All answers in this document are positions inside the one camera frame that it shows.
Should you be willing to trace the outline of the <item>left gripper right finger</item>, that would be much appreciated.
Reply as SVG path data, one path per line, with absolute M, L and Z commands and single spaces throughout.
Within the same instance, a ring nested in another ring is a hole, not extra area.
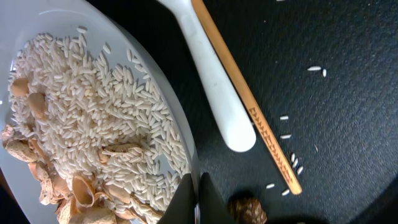
M 203 173 L 200 178 L 199 207 L 201 224 L 235 224 L 207 172 Z

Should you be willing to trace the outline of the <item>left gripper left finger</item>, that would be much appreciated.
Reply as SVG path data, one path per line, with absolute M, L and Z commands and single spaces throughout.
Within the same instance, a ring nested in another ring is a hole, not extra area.
M 157 224 L 194 224 L 196 197 L 190 174 L 185 174 Z

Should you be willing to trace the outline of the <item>brown walnut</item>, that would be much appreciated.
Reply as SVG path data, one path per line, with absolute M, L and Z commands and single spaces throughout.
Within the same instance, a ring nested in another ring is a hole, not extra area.
M 237 224 L 265 224 L 267 221 L 266 212 L 254 197 L 230 200 L 228 211 Z

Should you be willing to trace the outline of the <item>rice and peanut shells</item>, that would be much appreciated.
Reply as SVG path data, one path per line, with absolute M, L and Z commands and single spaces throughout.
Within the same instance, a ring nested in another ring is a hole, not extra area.
M 27 163 L 59 223 L 157 223 L 190 171 L 179 131 L 150 75 L 111 68 L 107 45 L 97 57 L 86 47 L 82 28 L 25 43 L 2 145 Z

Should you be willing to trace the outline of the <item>grey plate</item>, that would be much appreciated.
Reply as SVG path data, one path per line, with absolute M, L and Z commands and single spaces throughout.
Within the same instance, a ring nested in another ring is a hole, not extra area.
M 108 43 L 111 46 L 111 54 L 107 56 L 110 65 L 127 64 L 127 49 L 131 49 L 144 64 L 177 124 L 196 184 L 200 170 L 192 132 L 165 74 L 128 31 L 86 1 L 1 1 L 1 124 L 12 122 L 7 86 L 17 52 L 39 33 L 49 33 L 54 37 L 76 36 L 78 26 L 88 29 L 88 50 L 93 56 L 97 56 L 103 44 Z M 42 205 L 39 202 L 40 184 L 33 178 L 25 162 L 2 150 L 1 170 L 18 206 L 30 223 L 57 222 L 56 205 Z

